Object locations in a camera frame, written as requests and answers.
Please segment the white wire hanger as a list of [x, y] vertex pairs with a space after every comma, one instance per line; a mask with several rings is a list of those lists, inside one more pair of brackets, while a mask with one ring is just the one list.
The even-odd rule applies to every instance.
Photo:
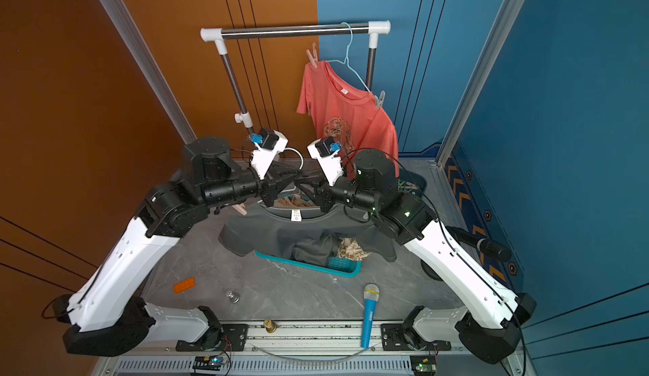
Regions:
[[305, 159], [303, 154], [295, 148], [286, 147], [281, 152], [280, 164], [292, 172], [302, 173], [304, 170]]

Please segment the beige clothespin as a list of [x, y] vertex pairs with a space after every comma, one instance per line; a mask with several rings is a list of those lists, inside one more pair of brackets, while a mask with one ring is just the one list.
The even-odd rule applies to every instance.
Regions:
[[242, 216], [248, 215], [248, 211], [244, 203], [233, 205], [233, 209], [236, 210]]

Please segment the grey garment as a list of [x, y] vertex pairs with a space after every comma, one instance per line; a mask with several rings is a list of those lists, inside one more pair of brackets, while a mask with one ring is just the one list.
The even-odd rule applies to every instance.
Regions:
[[219, 235], [221, 244], [238, 256], [260, 252], [282, 259], [324, 266], [344, 237], [356, 239], [366, 252], [386, 261], [397, 258], [395, 242], [370, 222], [368, 213], [335, 205], [324, 213], [316, 207], [299, 209], [302, 219], [292, 220], [288, 208], [254, 203], [248, 215], [228, 218]]

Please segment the red t-shirt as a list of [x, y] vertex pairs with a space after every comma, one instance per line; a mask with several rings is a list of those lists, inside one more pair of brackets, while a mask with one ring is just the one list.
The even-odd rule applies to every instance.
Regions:
[[305, 65], [297, 112], [311, 117], [319, 138], [333, 137], [347, 154], [375, 148], [398, 158], [395, 126], [375, 96], [346, 83], [326, 61]]

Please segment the light green wire hanger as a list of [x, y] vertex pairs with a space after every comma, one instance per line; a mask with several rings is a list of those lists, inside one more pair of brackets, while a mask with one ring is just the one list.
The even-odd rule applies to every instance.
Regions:
[[[345, 57], [343, 59], [328, 59], [327, 62], [329, 63], [336, 63], [340, 65], [344, 65], [347, 67], [351, 72], [354, 73], [354, 75], [358, 78], [358, 80], [361, 81], [363, 84], [364, 89], [366, 92], [371, 92], [371, 85], [364, 80], [360, 74], [355, 70], [355, 68], [352, 67], [351, 65], [351, 58], [350, 58], [350, 50], [353, 45], [353, 40], [354, 40], [354, 32], [352, 26], [346, 22], [343, 21], [340, 23], [341, 26], [345, 26], [345, 29], [349, 33], [350, 39], [348, 44], [346, 45], [346, 52], [345, 52]], [[368, 39], [368, 50], [376, 50], [378, 48], [378, 41], [379, 41], [379, 34], [377, 32], [374, 32], [372, 29], [369, 29], [368, 33], [369, 39]]]

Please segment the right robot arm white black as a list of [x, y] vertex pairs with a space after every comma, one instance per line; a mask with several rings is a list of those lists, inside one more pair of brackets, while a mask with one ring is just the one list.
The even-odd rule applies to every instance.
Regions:
[[354, 176], [348, 178], [338, 144], [314, 141], [308, 150], [324, 173], [311, 195], [322, 210], [335, 204], [365, 210], [380, 232], [417, 256], [462, 301], [456, 309], [414, 308], [403, 323], [407, 344], [415, 350], [436, 342], [460, 344], [487, 364], [510, 357], [523, 342], [522, 325], [532, 317], [536, 302], [498, 282], [461, 244], [503, 259], [510, 259], [509, 249], [446, 226], [431, 204], [399, 190], [395, 162], [383, 151], [357, 152]]

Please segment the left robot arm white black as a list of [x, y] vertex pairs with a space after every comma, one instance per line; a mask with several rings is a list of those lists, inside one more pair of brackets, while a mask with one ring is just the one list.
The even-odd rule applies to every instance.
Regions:
[[77, 293], [52, 301], [55, 319], [69, 327], [63, 336], [67, 353], [117, 357], [150, 342], [177, 342], [201, 351], [223, 346], [225, 332], [210, 308], [164, 308], [135, 292], [158, 261], [212, 211], [249, 198], [273, 205], [300, 175], [298, 169], [269, 171], [287, 147], [283, 134], [253, 134], [252, 142], [248, 168], [233, 160], [223, 138], [204, 137], [184, 146], [182, 168], [143, 198], [92, 278]]

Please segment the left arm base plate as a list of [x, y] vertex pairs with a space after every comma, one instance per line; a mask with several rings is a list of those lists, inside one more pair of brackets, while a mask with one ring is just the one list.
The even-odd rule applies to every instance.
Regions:
[[242, 352], [248, 338], [248, 325], [226, 324], [210, 327], [197, 342], [178, 341], [177, 352]]

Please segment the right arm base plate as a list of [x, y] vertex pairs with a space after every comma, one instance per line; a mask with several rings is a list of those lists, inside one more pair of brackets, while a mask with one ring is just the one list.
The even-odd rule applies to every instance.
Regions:
[[449, 352], [451, 344], [445, 341], [409, 342], [400, 324], [383, 324], [380, 326], [381, 343], [384, 351], [426, 351]]

